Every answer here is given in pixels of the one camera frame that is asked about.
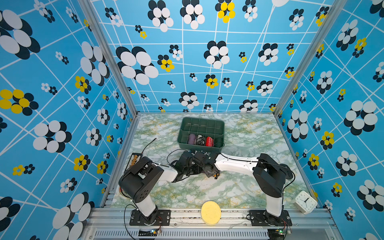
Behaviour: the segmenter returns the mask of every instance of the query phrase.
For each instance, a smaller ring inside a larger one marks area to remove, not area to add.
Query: purple thread spool
[[[189,134],[189,136],[188,136],[188,142],[187,142],[187,143],[188,143],[188,144],[195,145],[195,143],[196,143],[196,135],[193,134],[193,133]]]

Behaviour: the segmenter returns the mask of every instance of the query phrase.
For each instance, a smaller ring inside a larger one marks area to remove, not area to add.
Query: blue wallpaper
[[[333,0],[91,3],[138,111],[271,112]]]
[[[77,1],[1,1],[0,46],[0,239],[77,239],[132,116]]]
[[[384,2],[348,0],[278,114],[344,239],[384,236]]]

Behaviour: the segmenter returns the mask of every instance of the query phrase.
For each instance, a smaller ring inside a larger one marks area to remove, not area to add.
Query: clock face
[[[317,205],[317,202],[304,191],[297,195],[296,202],[307,212],[310,212]]]

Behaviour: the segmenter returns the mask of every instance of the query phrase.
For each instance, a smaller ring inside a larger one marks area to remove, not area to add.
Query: metal bracket
[[[170,220],[170,210],[158,210],[156,218],[160,217],[162,219],[161,226],[169,226],[169,220]],[[155,220],[153,226],[159,226],[158,224],[159,220]],[[132,210],[131,213],[131,220],[129,221],[130,226],[147,226],[145,224],[145,220],[142,217],[142,214],[138,210]]]
[[[253,227],[264,227],[264,226],[271,226],[270,224],[266,223],[265,221],[265,210],[250,210],[249,215],[251,216],[251,223]],[[288,226],[292,226],[291,217],[289,216],[289,213],[287,210],[283,210],[281,212],[281,216],[279,218],[279,222],[277,223],[276,227],[283,227],[286,224],[284,221],[288,224]]]

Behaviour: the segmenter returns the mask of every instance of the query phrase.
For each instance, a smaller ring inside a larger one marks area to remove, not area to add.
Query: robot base
[[[252,226],[277,226],[284,227],[284,221],[288,226],[292,226],[291,217],[287,210],[281,212],[280,217],[273,217],[272,215],[265,214],[265,210],[250,210],[249,215],[251,216]]]
[[[129,221],[130,226],[159,226],[159,218],[163,220],[161,225],[162,226],[169,226],[169,219],[170,219],[170,210],[157,210],[156,211],[156,218],[155,223],[148,222],[147,219],[142,215],[142,213],[138,210],[133,210],[131,214],[131,220]]]

